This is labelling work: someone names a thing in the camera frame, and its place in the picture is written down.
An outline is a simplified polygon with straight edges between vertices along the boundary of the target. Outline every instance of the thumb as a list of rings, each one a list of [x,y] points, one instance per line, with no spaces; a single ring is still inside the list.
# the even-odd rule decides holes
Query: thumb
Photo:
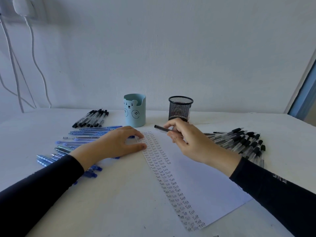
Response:
[[[125,145],[125,155],[130,154],[130,153],[135,153],[141,150],[144,150],[147,148],[147,145],[145,143],[139,143],[139,144],[134,144],[134,145]]]
[[[183,152],[184,149],[187,147],[186,142],[183,140],[183,137],[174,131],[169,131],[167,135],[172,139],[174,143],[177,144],[177,146],[180,148],[180,150]]]

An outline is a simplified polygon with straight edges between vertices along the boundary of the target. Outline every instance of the column of handwriting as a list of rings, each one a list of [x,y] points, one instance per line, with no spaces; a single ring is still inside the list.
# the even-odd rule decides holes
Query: column of handwriting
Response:
[[[162,150],[154,134],[149,131],[145,132],[144,136],[145,138],[139,141],[147,144],[147,149],[143,151],[143,154],[181,222],[188,231],[203,228],[205,223],[202,222],[195,213],[178,186],[176,179],[168,169],[168,165],[171,164],[171,161]]]

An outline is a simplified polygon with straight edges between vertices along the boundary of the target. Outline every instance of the black sleeve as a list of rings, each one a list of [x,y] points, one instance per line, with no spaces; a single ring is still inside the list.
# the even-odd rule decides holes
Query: black sleeve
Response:
[[[315,235],[316,195],[242,158],[230,179],[294,236]]]
[[[1,229],[25,236],[83,173],[81,164],[66,155],[0,192],[0,213],[5,216]]]

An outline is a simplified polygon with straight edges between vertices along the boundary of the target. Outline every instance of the pile of blue pens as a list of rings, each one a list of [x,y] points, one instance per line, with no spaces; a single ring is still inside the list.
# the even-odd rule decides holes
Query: pile of blue pens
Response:
[[[51,154],[51,157],[47,157],[45,155],[37,155],[37,162],[43,166],[48,166],[51,163],[54,163],[58,159],[62,158],[63,156],[69,154],[71,151],[76,149],[77,147],[95,141],[96,139],[100,138],[104,134],[108,133],[111,130],[119,128],[122,126],[108,126],[108,127],[93,127],[93,128],[81,128],[78,131],[71,131],[69,135],[73,137],[65,136],[63,137],[62,141],[56,141],[57,147],[55,150],[57,153]],[[93,165],[89,168],[89,170],[85,171],[83,176],[88,178],[97,178],[97,174],[95,171],[102,171],[102,168]]]
[[[260,134],[237,128],[229,132],[204,133],[219,146],[229,149],[264,168],[265,145]]]
[[[109,112],[107,110],[102,110],[102,109],[99,109],[98,111],[92,110],[88,112],[84,117],[76,121],[76,123],[74,123],[72,127],[73,128],[83,127],[83,126],[87,126],[90,128],[102,127],[104,123],[104,118],[105,116],[108,116],[108,115],[109,115]]]

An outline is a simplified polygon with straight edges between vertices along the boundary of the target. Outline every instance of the pen holder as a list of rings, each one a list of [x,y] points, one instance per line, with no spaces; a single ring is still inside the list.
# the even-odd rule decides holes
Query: pen holder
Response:
[[[132,127],[140,127],[146,123],[146,96],[128,94],[124,96],[125,122]]]
[[[172,96],[169,97],[169,102],[169,120],[181,118],[183,121],[189,122],[193,99],[185,96]]]

